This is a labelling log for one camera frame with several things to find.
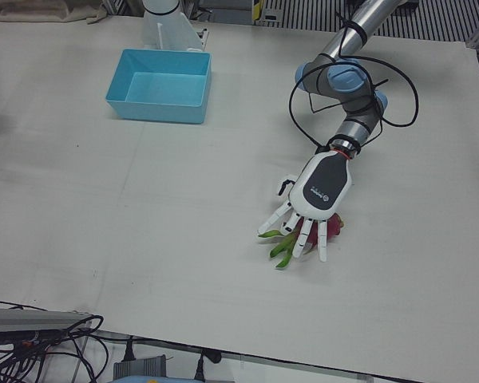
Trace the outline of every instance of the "robot finger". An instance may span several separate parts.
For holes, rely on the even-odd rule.
[[[300,230],[300,235],[295,244],[295,248],[293,249],[293,257],[298,258],[305,247],[305,243],[307,243],[307,237],[311,232],[312,223],[314,222],[313,219],[307,218],[303,221],[302,229]]]
[[[298,221],[300,221],[300,217],[300,214],[298,214],[296,211],[293,211],[291,217],[289,217],[289,220],[283,223],[280,227],[280,232],[284,235],[288,235],[289,233],[291,233],[295,229],[295,226]]]
[[[318,254],[321,262],[327,261],[327,221],[318,223]]]
[[[282,217],[284,214],[286,214],[291,209],[292,209],[292,206],[291,206],[289,200],[286,199],[286,201],[277,210],[275,210],[275,212],[270,216],[270,218],[268,218],[267,221],[265,223],[263,223],[259,227],[259,229],[257,229],[257,232],[259,234],[265,233],[270,228],[270,226],[272,224],[277,222],[280,219],[280,217]]]

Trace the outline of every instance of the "white table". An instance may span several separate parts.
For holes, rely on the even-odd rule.
[[[428,382],[479,383],[479,70],[461,43],[373,38],[421,96],[351,163],[329,246],[284,272],[256,228],[313,153],[287,98],[330,34],[207,25],[202,125],[120,120],[141,20],[0,23],[0,299],[126,334]],[[375,80],[390,73],[372,68]],[[394,77],[387,117],[410,117]],[[295,109],[320,140],[340,110]]]

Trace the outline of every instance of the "black cable tie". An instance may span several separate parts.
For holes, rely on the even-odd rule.
[[[324,52],[321,52],[320,54],[318,54],[318,56],[323,56],[323,57],[326,57],[327,59],[329,59],[332,62],[336,62],[336,60],[330,54],[326,54]]]
[[[343,28],[351,28],[354,30],[362,39],[362,46],[367,43],[368,37],[366,31],[356,22],[353,20],[348,20],[344,16],[342,16],[339,12],[335,12],[335,15],[342,21]]]
[[[362,121],[360,121],[360,120],[357,120],[356,118],[349,118],[349,117],[347,117],[347,118],[344,119],[344,121],[355,122],[355,123],[357,123],[357,124],[363,126],[363,127],[365,128],[365,130],[366,130],[367,132],[369,132],[369,134],[371,134],[371,133],[373,132],[373,131],[371,130],[371,128],[370,128],[365,122],[362,122]]]
[[[168,14],[172,14],[172,13],[176,12],[178,9],[179,9],[179,2],[177,2],[177,5],[168,12],[161,12],[161,13],[160,12],[152,12],[151,10],[148,10],[147,8],[145,8],[145,11],[148,14],[154,14],[155,16],[166,16]]]

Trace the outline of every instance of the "black cable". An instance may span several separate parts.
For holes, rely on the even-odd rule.
[[[89,328],[79,328],[88,321],[97,319],[98,323]],[[89,375],[91,383],[97,383],[97,379],[103,374],[109,361],[109,351],[106,344],[100,339],[93,336],[93,332],[97,331],[103,322],[103,317],[100,315],[90,315],[82,320],[74,323],[65,332],[59,333],[59,336],[53,337],[50,340],[35,342],[34,344],[24,345],[22,343],[15,349],[5,351],[4,355],[0,357],[0,383],[23,383],[24,379],[31,373],[39,361],[38,374],[35,382],[37,383],[42,374],[42,368],[45,363],[46,355],[50,354],[47,350],[54,345],[60,345],[62,342],[72,342],[77,357]],[[98,374],[95,373],[92,365],[84,357],[83,351],[77,344],[76,340],[83,337],[95,339],[105,350],[105,363]]]
[[[388,79],[385,79],[377,84],[374,84],[373,81],[372,81],[372,78],[371,76],[369,75],[369,73],[367,72],[367,70],[360,64],[358,63],[355,63],[355,62],[348,62],[348,65],[352,65],[352,66],[355,66],[357,68],[359,68],[360,70],[362,70],[364,72],[364,74],[366,75],[366,78],[368,80],[368,83],[370,85],[370,89],[372,90],[372,94],[370,95],[370,103],[367,105],[368,107],[370,106],[373,106],[374,107],[374,111],[376,112],[377,114],[377,117],[380,121],[380,133],[378,135],[376,135],[375,137],[373,137],[372,139],[368,140],[367,142],[365,142],[362,146],[365,146],[367,144],[369,144],[370,142],[372,142],[373,140],[377,139],[383,132],[383,122],[387,123],[388,125],[391,125],[391,126],[394,126],[396,128],[405,128],[405,127],[408,127],[408,126],[411,126],[416,120],[417,120],[417,116],[418,116],[418,112],[419,112],[419,101],[418,101],[418,92],[417,92],[417,89],[415,87],[415,84],[411,81],[411,79],[404,73],[402,72],[398,67],[396,67],[395,65],[392,65],[386,61],[383,61],[383,60],[380,60],[380,59],[376,59],[376,58],[372,58],[372,57],[365,57],[365,56],[345,56],[345,55],[342,55],[342,47],[344,45],[344,41],[346,39],[346,33],[347,33],[347,30],[348,28],[350,28],[351,26],[351,22],[347,21],[346,19],[344,19],[343,17],[340,17],[343,21],[344,21],[344,31],[342,33],[342,38],[341,38],[341,42],[339,44],[339,50],[338,50],[338,57],[339,58],[342,58],[342,59],[356,59],[356,60],[364,60],[364,61],[372,61],[374,63],[377,63],[377,64],[380,64],[380,65],[384,65],[385,67],[389,68],[389,69],[392,69],[394,72],[396,72],[397,74],[399,74],[407,83],[408,85],[410,86],[413,94],[414,94],[414,100],[415,100],[415,111],[414,111],[414,115],[412,116],[410,122],[408,123],[405,123],[405,124],[398,124],[398,123],[394,123],[392,121],[389,121],[387,120],[384,116],[383,116],[383,111],[381,110],[378,102],[377,102],[377,97],[374,93],[374,91],[376,90],[376,88],[380,85],[383,85],[385,84],[386,82],[388,82]],[[295,95],[295,92],[296,92],[296,89],[299,87],[300,84],[303,83],[303,81],[309,77],[311,74],[321,70],[323,71],[324,69],[326,68],[329,68],[331,66],[334,66],[334,65],[344,65],[343,62],[337,62],[337,61],[332,61],[331,63],[328,63],[328,64],[323,64],[323,65],[320,65],[316,68],[313,68],[311,71],[305,73],[302,75],[301,78],[298,79],[298,81],[296,82],[295,86],[293,87],[293,89],[291,90],[291,94],[289,96],[289,115],[291,117],[291,119],[293,120],[293,123],[295,124],[296,128],[304,135],[306,136],[314,145],[316,145],[318,148],[323,148],[323,145],[321,145],[314,137],[312,137],[309,133],[307,133],[302,127],[301,125],[298,123],[298,121],[295,119],[295,115],[293,113],[293,110],[292,110],[292,103],[293,103],[293,97]],[[317,112],[320,112],[320,111],[323,111],[323,110],[326,110],[326,109],[330,109],[330,108],[333,108],[335,106],[339,106],[339,105],[344,105],[345,103],[347,102],[351,102],[351,101],[344,101],[344,102],[340,102],[338,104],[334,104],[334,105],[329,105],[327,107],[324,107],[324,108],[321,108],[321,109],[318,109],[318,110],[314,110],[313,108],[313,105],[312,105],[312,99],[311,99],[311,94],[309,93],[309,100],[310,100],[310,104],[311,104],[311,111],[313,113],[317,113]]]

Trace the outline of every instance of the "black power cord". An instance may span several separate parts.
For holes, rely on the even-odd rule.
[[[128,342],[126,343],[125,357],[122,361],[135,361],[135,354],[133,353],[133,336],[129,337]]]
[[[197,371],[193,379],[196,381],[206,381],[204,378],[204,351],[200,353],[200,358],[197,362]]]
[[[0,304],[11,306],[11,309],[31,308],[35,310],[44,310],[35,306],[21,305],[12,302],[0,301]],[[85,327],[88,322],[97,320],[94,327]],[[13,349],[0,349],[0,383],[26,383],[27,377],[37,366],[37,373],[33,380],[38,383],[41,379],[42,370],[48,355],[65,355],[78,359],[85,367],[89,375],[90,383],[97,383],[97,379],[105,371],[105,367],[109,360],[109,351],[106,344],[93,333],[97,331],[103,323],[103,317],[100,315],[89,315],[82,320],[74,323],[63,331],[46,332],[49,336],[45,336],[42,340],[22,341],[20,339],[11,341],[14,345]],[[77,340],[81,338],[92,338],[98,342],[105,351],[105,363],[98,373],[95,373],[93,367],[87,361],[81,347],[77,344]],[[70,342],[74,346],[74,353],[52,351],[51,348]]]

